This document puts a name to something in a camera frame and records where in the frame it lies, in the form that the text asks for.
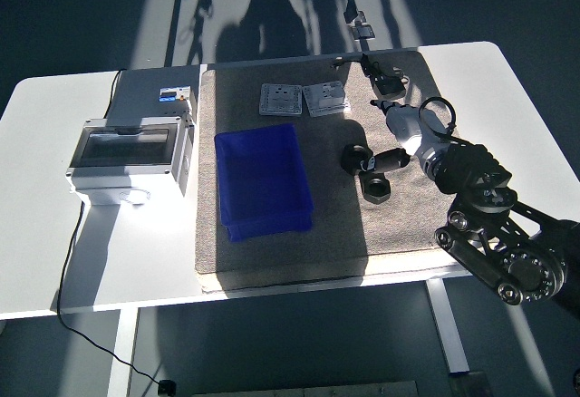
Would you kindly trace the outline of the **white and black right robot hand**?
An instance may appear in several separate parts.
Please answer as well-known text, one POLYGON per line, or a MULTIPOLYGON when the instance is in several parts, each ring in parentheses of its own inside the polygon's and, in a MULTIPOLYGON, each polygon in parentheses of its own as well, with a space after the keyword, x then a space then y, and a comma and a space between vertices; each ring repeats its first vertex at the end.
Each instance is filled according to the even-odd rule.
POLYGON ((361 160, 357 166, 359 171, 384 173, 405 167, 411 157, 416 157, 423 173, 435 180, 455 128, 455 112, 450 104, 443 98, 431 97, 420 107, 379 100, 372 100, 371 105, 384 113, 387 128, 401 145, 401 150, 391 150, 361 160), (443 126, 435 112, 426 109, 429 102, 443 102, 449 108, 451 122, 447 127, 443 126))

